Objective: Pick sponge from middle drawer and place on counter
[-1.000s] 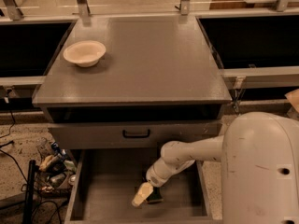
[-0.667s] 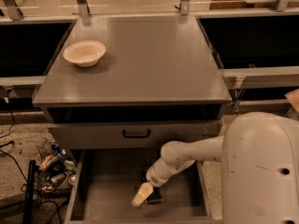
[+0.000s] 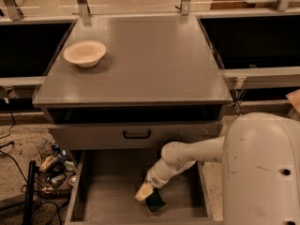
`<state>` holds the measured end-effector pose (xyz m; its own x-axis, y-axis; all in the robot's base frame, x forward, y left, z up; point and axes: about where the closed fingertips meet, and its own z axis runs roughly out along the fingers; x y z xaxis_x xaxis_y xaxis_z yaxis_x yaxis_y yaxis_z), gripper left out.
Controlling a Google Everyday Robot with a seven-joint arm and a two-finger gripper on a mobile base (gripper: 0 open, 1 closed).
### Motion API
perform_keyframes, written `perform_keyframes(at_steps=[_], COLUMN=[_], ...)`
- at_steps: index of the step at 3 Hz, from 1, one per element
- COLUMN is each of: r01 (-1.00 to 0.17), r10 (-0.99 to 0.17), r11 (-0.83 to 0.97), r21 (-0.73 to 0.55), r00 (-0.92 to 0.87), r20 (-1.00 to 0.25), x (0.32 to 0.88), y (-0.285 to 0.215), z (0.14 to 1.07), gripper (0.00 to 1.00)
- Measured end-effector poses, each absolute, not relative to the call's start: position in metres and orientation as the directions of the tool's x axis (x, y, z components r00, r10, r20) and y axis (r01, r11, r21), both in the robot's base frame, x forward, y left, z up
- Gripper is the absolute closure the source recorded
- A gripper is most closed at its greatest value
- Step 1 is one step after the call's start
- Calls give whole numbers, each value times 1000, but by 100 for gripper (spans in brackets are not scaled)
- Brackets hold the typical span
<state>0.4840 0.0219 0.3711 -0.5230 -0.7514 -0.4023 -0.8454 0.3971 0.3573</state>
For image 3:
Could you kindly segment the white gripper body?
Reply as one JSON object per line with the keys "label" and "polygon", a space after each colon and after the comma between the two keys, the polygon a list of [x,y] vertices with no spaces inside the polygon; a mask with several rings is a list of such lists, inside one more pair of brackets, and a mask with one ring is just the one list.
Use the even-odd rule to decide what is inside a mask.
{"label": "white gripper body", "polygon": [[174,176],[174,167],[165,163],[156,163],[152,166],[145,177],[145,182],[153,188],[164,187]]}

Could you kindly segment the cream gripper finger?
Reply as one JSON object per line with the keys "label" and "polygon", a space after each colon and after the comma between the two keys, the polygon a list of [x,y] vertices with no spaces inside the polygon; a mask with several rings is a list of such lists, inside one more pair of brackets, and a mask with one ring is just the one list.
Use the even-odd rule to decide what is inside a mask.
{"label": "cream gripper finger", "polygon": [[154,187],[150,183],[142,183],[138,192],[135,195],[135,199],[139,202],[144,201],[153,193]]}

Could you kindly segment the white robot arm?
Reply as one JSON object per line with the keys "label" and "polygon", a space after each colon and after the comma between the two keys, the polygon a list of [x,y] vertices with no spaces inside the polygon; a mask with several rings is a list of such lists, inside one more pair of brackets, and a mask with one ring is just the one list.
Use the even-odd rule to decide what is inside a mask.
{"label": "white robot arm", "polygon": [[169,142],[148,170],[135,199],[160,210],[158,190],[197,162],[222,164],[224,225],[300,224],[300,122],[252,112],[235,119],[225,135]]}

